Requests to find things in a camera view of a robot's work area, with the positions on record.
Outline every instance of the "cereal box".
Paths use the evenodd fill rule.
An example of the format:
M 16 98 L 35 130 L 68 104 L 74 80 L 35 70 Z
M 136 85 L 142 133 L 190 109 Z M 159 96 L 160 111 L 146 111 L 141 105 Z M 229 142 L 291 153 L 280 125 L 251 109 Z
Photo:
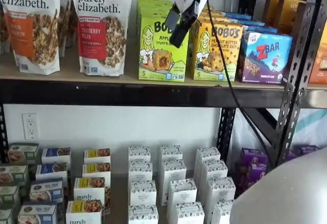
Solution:
M 129 191 L 129 205 L 155 205 L 157 190 L 155 181 L 131 182 Z
M 175 214 L 176 205 L 184 203 L 193 203 L 196 200 L 197 188 L 193 179 L 171 181 L 169 184 L 167 221 L 172 222 L 172 216 Z
M 166 160 L 162 162 L 159 179 L 159 194 L 161 205 L 168 203 L 169 182 L 186 178 L 186 166 L 183 159 Z
M 128 224 L 158 224 L 159 214 L 156 205 L 128 207 Z
M 131 146 L 128 147 L 128 161 L 143 159 L 151 161 L 151 150 L 149 146 Z
M 292 37 L 244 31 L 238 73 L 242 82 L 281 84 Z
M 205 204 L 205 197 L 208 189 L 208 178 L 211 175 L 216 175 L 218 177 L 227 177 L 227 172 L 227 166 L 222 160 L 211 159 L 202 163 L 199 199 L 203 205 Z
M 38 149 L 37 143 L 12 143 L 8 150 L 9 163 L 38 163 Z
M 57 224 L 57 205 L 53 202 L 26 202 L 22 205 L 18 224 Z
M 28 181 L 27 165 L 0 166 L 0 185 L 18 184 L 24 186 Z
M 327 23 L 325 24 L 312 67 L 309 83 L 327 83 Z
M 100 200 L 69 201 L 66 211 L 67 224 L 102 223 Z
M 84 163 L 110 163 L 110 148 L 84 151 Z
M 200 177 L 202 171 L 202 162 L 208 161 L 210 159 L 220 159 L 220 153 L 216 147 L 200 147 L 196 151 L 195 157 L 195 165 L 193 172 L 193 179 L 195 181 L 196 186 L 199 188 L 200 186 Z
M 172 224 L 203 223 L 204 212 L 200 202 L 177 204 Z
M 165 25 L 166 15 L 143 13 L 139 28 L 140 80 L 184 82 L 189 34 L 180 48 L 171 45 L 172 31 Z
M 210 224 L 214 207 L 221 201 L 233 200 L 236 186 L 231 177 L 215 178 L 209 181 L 209 189 L 204 205 L 206 223 Z
M 233 206 L 234 200 L 226 202 L 218 202 L 215 205 L 212 224 L 229 224 L 230 211 Z
M 71 148 L 59 147 L 43 149 L 41 161 L 43 164 L 67 163 L 67 169 L 71 169 Z
M 229 79 L 234 81 L 237 60 L 241 45 L 243 27 L 240 24 L 215 22 L 214 28 L 209 21 L 197 21 L 192 27 L 193 54 L 191 76 L 194 80 L 227 81 L 223 61 L 215 38 L 215 31 L 229 74 Z
M 31 184 L 30 200 L 33 202 L 51 201 L 56 203 L 58 222 L 64 222 L 65 206 L 62 178 L 33 182 Z

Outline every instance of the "purely elizabeth granola bag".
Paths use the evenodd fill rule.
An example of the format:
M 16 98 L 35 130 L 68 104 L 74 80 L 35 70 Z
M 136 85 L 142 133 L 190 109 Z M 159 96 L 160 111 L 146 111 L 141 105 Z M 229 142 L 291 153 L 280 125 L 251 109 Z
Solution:
M 74 5 L 78 16 L 80 72 L 122 75 L 131 0 L 74 0 Z
M 1 0 L 19 70 L 59 71 L 57 21 L 60 0 Z

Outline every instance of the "product packaging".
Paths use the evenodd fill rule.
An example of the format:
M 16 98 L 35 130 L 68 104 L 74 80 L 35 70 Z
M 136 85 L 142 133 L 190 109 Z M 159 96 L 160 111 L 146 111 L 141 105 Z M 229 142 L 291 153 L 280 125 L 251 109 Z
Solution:
M 203 205 L 205 204 L 209 177 L 212 175 L 216 177 L 227 177 L 227 172 L 227 166 L 222 160 L 212 159 L 202 163 L 199 199 Z
M 309 83 L 327 84 L 327 23 L 323 28 Z
M 281 84 L 292 37 L 244 31 L 238 73 L 242 82 Z
M 129 206 L 155 205 L 156 198 L 155 181 L 131 182 Z
M 200 202 L 177 204 L 172 224 L 203 223 L 204 212 Z
M 149 146 L 128 147 L 128 162 L 131 160 L 143 159 L 151 161 L 151 150 Z
M 84 151 L 84 163 L 110 163 L 110 148 Z
M 100 200 L 69 201 L 66 211 L 66 223 L 102 223 L 102 209 Z
M 172 216 L 177 204 L 193 203 L 196 200 L 197 188 L 193 179 L 171 181 L 169 184 L 167 221 L 172 223 Z
M 189 34 L 179 48 L 171 45 L 172 31 L 165 25 L 166 18 L 167 14 L 148 9 L 140 15 L 139 80 L 184 82 Z
M 30 201 L 56 203 L 58 223 L 64 223 L 65 206 L 62 178 L 33 182 L 30 190 Z
M 57 205 L 53 202 L 23 203 L 17 221 L 18 224 L 57 224 L 57 222 Z
M 10 164 L 37 164 L 39 155 L 37 143 L 12 143 L 8 150 Z
M 233 200 L 236 186 L 231 177 L 215 178 L 209 181 L 204 205 L 206 223 L 210 224 L 216 203 Z
M 43 149 L 41 161 L 43 164 L 67 163 L 67 169 L 71 169 L 72 151 L 70 147 Z
M 59 71 L 60 0 L 1 1 L 19 70 L 42 75 Z
M 162 162 L 159 179 L 160 204 L 167 205 L 169 182 L 183 180 L 186 177 L 186 166 L 182 159 Z
M 197 188 L 200 186 L 202 162 L 208 161 L 210 159 L 220 159 L 220 153 L 216 147 L 200 147 L 197 149 L 193 173 L 193 179 Z
M 80 72 L 93 76 L 124 73 L 131 1 L 74 0 Z
M 74 200 L 100 200 L 102 211 L 105 206 L 105 179 L 76 178 L 74 185 Z
M 128 207 L 128 224 L 158 224 L 159 215 L 156 205 Z
M 212 224 L 229 224 L 230 211 L 233 206 L 234 200 L 226 202 L 218 202 L 215 205 Z

